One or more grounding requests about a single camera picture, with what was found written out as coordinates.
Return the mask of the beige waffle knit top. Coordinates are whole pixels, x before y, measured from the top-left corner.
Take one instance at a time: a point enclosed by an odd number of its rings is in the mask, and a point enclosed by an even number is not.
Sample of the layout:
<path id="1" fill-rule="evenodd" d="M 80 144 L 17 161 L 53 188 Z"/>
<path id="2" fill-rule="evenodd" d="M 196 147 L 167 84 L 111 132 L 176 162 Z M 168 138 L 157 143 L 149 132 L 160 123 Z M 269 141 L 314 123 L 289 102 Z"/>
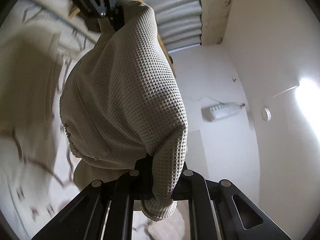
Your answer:
<path id="1" fill-rule="evenodd" d="M 176 209 L 171 194 L 187 151 L 188 121 L 175 77 L 134 79 L 107 69 L 99 42 L 74 66 L 61 98 L 60 116 L 72 154 L 80 159 L 74 183 L 112 181 L 152 159 L 153 197 L 135 204 L 153 221 Z"/>

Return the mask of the grey window curtain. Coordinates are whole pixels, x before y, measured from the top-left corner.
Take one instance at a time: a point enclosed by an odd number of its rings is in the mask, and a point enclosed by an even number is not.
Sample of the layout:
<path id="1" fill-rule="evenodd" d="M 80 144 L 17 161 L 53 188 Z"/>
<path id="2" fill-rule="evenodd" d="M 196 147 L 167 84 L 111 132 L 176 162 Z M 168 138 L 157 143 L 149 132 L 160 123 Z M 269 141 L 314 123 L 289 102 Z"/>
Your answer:
<path id="1" fill-rule="evenodd" d="M 167 51 L 201 44 L 200 0 L 143 0 L 155 12 L 158 33 Z"/>

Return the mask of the folded beige waffle garment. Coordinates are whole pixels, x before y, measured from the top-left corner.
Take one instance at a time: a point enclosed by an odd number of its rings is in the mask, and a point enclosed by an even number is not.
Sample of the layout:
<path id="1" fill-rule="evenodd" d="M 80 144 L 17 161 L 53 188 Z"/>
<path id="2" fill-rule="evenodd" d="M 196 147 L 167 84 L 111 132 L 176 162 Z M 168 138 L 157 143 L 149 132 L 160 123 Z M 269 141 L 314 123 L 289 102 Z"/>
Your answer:
<path id="1" fill-rule="evenodd" d="M 1 44 L 1 136 L 44 132 L 62 64 L 60 35 L 20 33 Z"/>

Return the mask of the bear print bed cover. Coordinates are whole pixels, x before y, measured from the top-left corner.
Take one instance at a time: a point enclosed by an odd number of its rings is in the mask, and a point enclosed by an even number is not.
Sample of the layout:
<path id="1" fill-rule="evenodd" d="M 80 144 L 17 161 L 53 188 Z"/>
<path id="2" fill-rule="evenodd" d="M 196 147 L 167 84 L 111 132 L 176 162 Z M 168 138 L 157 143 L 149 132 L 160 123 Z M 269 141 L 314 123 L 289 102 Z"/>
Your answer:
<path id="1" fill-rule="evenodd" d="M 120 190 L 174 214 L 188 122 L 155 12 L 116 0 L 96 43 L 18 0 L 1 26 L 1 215 L 20 239 L 118 239 Z"/>

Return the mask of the beige curtain valance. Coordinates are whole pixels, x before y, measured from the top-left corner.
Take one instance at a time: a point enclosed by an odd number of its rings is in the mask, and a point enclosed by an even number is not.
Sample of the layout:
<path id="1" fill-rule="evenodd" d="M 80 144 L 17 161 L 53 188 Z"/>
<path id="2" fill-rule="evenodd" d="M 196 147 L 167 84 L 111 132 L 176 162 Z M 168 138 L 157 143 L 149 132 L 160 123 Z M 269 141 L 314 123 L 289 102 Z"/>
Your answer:
<path id="1" fill-rule="evenodd" d="M 232 0 L 200 0 L 202 6 L 201 44 L 221 44 L 227 28 Z"/>

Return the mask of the round ceiling light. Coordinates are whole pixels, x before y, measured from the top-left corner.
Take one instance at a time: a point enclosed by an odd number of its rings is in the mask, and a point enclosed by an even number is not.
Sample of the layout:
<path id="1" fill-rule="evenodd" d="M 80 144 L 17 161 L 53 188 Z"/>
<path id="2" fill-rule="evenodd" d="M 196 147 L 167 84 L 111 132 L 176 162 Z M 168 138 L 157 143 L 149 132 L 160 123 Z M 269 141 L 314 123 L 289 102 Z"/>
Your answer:
<path id="1" fill-rule="evenodd" d="M 271 111 L 267 107 L 263 107 L 261 109 L 261 117 L 265 122 L 269 122 L 271 120 Z"/>

